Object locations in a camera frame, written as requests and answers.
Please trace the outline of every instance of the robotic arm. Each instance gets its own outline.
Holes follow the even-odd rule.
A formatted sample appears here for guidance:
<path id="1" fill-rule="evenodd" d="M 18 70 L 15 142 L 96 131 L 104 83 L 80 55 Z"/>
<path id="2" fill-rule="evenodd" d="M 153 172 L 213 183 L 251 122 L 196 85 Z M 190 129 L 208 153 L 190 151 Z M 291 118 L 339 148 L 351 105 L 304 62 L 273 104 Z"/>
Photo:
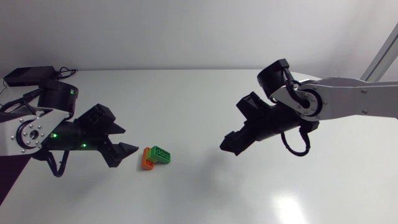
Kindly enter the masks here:
<path id="1" fill-rule="evenodd" d="M 40 95 L 38 107 L 29 101 Z M 10 102 L 0 109 L 0 156 L 30 154 L 34 159 L 47 161 L 53 174 L 62 176 L 69 151 L 99 151 L 109 167 L 138 150 L 125 143 L 112 144 L 109 134 L 121 134 L 125 130 L 114 123 L 115 116 L 103 105 L 92 107 L 85 114 L 67 121 L 75 111 L 78 89 L 56 80 L 42 80 L 39 89 L 23 98 Z M 29 110 L 19 109 L 5 113 L 12 105 L 20 103 Z M 65 151 L 57 165 L 50 151 Z"/>
<path id="2" fill-rule="evenodd" d="M 254 141 L 281 134 L 285 147 L 296 156 L 305 156 L 310 149 L 308 133 L 318 128 L 319 121 L 351 115 L 396 118 L 398 107 L 386 102 L 398 93 L 398 82 L 368 83 L 352 78 L 326 78 L 298 82 L 289 72 L 286 59 L 278 60 L 257 76 L 268 99 L 263 102 L 254 92 L 242 98 L 238 109 L 246 117 L 240 131 L 225 136 L 220 148 L 239 155 Z M 300 126 L 306 144 L 303 152 L 293 151 L 284 132 Z"/>

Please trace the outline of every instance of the white table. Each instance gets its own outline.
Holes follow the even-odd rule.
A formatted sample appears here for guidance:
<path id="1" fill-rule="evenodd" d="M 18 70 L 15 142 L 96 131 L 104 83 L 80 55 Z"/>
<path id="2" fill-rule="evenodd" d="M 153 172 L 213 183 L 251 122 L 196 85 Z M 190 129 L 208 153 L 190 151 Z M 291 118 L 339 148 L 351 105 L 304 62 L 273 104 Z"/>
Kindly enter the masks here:
<path id="1" fill-rule="evenodd" d="M 115 169 L 99 152 L 71 152 L 61 178 L 30 160 L 0 207 L 0 222 L 398 223 L 396 119 L 322 121 L 303 158 L 278 136 L 238 157 L 219 149 L 224 135 L 243 125 L 235 104 L 251 91 L 266 99 L 258 72 L 78 72 L 65 80 L 80 90 L 75 116 L 108 106 L 127 130 L 112 141 L 140 150 Z M 10 88 L 0 103 L 32 89 Z M 302 150 L 297 129 L 287 138 Z M 142 150 L 153 145 L 172 161 L 141 170 Z"/>

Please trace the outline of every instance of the white wall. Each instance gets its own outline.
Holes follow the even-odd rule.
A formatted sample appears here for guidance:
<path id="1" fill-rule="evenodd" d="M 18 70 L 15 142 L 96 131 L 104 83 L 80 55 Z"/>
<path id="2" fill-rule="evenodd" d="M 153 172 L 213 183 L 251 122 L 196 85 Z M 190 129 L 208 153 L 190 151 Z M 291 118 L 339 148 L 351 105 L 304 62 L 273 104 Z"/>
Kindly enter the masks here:
<path id="1" fill-rule="evenodd" d="M 264 68 L 360 77 L 398 21 L 398 1 L 3 0 L 0 74 Z"/>

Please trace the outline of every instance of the metal frame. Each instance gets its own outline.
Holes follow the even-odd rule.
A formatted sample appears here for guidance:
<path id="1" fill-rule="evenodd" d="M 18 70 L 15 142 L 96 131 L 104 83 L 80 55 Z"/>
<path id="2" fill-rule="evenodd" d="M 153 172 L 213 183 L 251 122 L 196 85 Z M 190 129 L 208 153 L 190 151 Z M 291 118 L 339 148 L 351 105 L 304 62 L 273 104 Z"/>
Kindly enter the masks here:
<path id="1" fill-rule="evenodd" d="M 369 67 L 361 77 L 367 82 L 378 82 L 398 56 L 398 24 L 392 30 Z"/>
<path id="2" fill-rule="evenodd" d="M 66 111 L 37 108 L 36 115 L 21 116 L 0 123 L 0 156 L 32 154 L 42 147 L 42 142 L 69 115 Z M 30 133 L 38 134 L 31 138 Z"/>
<path id="3" fill-rule="evenodd" d="M 353 78 L 326 78 L 303 84 L 296 91 L 310 102 L 302 108 L 285 86 L 271 97 L 294 109 L 307 121 L 342 118 L 351 115 L 398 117 L 398 105 L 391 97 L 398 95 L 398 82 L 365 82 Z"/>

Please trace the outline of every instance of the black cable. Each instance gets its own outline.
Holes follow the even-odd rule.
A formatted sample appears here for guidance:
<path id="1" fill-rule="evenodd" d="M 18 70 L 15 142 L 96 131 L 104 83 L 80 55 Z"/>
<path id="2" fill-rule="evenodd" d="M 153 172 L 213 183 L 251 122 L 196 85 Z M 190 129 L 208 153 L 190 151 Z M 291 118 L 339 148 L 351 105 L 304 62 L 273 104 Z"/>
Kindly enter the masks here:
<path id="1" fill-rule="evenodd" d="M 32 101 L 34 98 L 38 97 L 41 94 L 41 92 L 42 92 L 41 89 L 30 91 L 30 92 L 24 94 L 24 96 L 22 98 L 10 101 L 10 102 L 6 103 L 5 105 L 3 105 L 0 108 L 0 112 L 5 112 L 8 108 L 10 108 L 16 104 L 28 103 L 28 102 Z"/>
<path id="2" fill-rule="evenodd" d="M 2 85 L 4 85 L 4 88 L 0 91 L 0 94 L 3 93 L 3 91 L 7 89 L 7 86 L 6 86 L 6 84 L 4 84 L 4 81 L 5 80 L 2 80 Z"/>
<path id="3" fill-rule="evenodd" d="M 64 151 L 62 160 L 60 161 L 61 165 L 59 170 L 57 170 L 57 163 L 55 162 L 54 156 L 51 152 L 48 152 L 47 154 L 47 164 L 49 165 L 52 174 L 56 177 L 61 177 L 63 175 L 63 172 L 65 171 L 65 168 L 67 166 L 67 160 L 69 156 L 69 151 Z"/>
<path id="4" fill-rule="evenodd" d="M 23 103 L 22 105 L 26 106 L 29 109 L 29 111 L 32 113 L 32 115 L 36 115 L 36 110 L 31 105 L 29 105 L 28 103 Z"/>
<path id="5" fill-rule="evenodd" d="M 308 102 L 306 100 L 302 100 L 300 99 L 300 97 L 297 95 L 296 91 L 294 90 L 294 84 L 298 84 L 301 85 L 301 83 L 297 80 L 293 79 L 292 74 L 290 73 L 289 69 L 284 68 L 284 73 L 286 76 L 286 81 L 285 81 L 285 85 L 286 85 L 286 90 L 289 93 L 290 97 L 296 101 L 297 103 L 299 103 L 301 106 L 303 106 L 304 108 L 308 108 Z"/>
<path id="6" fill-rule="evenodd" d="M 303 152 L 297 152 L 294 151 L 288 144 L 286 141 L 286 137 L 285 137 L 285 133 L 281 133 L 280 136 L 282 138 L 282 142 L 284 143 L 285 147 L 287 148 L 287 150 L 289 150 L 290 153 L 292 153 L 295 156 L 305 156 L 310 152 L 310 148 L 311 148 L 311 144 L 310 144 L 310 138 L 308 137 L 308 133 L 305 133 L 303 131 L 300 130 L 300 134 L 301 134 L 301 138 L 304 140 L 305 142 L 305 150 Z"/>
<path id="7" fill-rule="evenodd" d="M 56 73 L 55 79 L 62 80 L 71 77 L 72 75 L 76 74 L 77 69 L 69 69 L 67 67 L 61 67 L 60 70 Z M 62 76 L 63 73 L 70 72 L 69 75 Z"/>

